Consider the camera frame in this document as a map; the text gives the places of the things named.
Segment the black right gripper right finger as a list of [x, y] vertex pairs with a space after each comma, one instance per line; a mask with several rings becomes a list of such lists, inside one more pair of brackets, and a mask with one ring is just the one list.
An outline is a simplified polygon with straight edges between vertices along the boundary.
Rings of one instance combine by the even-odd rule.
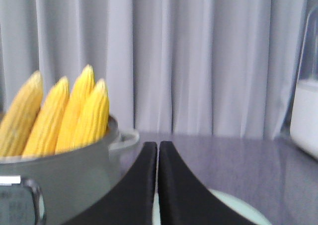
[[163, 225], [251, 225], [208, 191], [181, 158], [173, 142], [159, 146], [158, 194]]

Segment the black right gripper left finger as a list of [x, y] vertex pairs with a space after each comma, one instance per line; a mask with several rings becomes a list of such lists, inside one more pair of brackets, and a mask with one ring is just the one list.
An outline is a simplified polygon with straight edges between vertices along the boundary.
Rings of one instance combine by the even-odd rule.
[[158, 146], [145, 142], [125, 176], [99, 201], [66, 225], [151, 225]]

